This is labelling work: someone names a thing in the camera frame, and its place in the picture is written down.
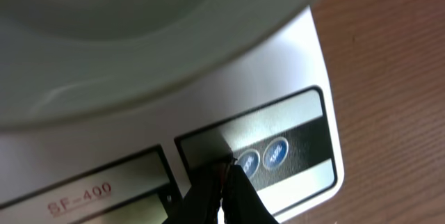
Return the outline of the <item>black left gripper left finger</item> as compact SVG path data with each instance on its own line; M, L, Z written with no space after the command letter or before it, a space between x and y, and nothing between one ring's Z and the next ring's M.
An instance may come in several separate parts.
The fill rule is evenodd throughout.
M228 170L229 163L214 163L197 170L188 193L174 214L163 224L218 223L218 211Z

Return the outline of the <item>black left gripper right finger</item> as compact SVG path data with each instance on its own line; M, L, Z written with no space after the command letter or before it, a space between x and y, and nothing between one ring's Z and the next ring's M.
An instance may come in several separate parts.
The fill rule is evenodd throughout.
M222 210L227 224L278 224L239 165L231 166L227 173Z

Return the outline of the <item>white digital kitchen scale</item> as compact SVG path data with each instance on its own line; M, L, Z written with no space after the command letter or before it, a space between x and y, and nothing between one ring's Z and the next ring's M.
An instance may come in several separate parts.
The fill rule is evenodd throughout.
M310 9L237 61L153 104L1 134L2 223L162 223L196 170L233 156L278 222L344 179Z

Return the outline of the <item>white round bowl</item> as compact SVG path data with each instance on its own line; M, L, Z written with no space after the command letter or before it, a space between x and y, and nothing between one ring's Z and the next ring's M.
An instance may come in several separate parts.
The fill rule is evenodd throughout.
M316 0L1 0L1 130L156 99L256 47Z

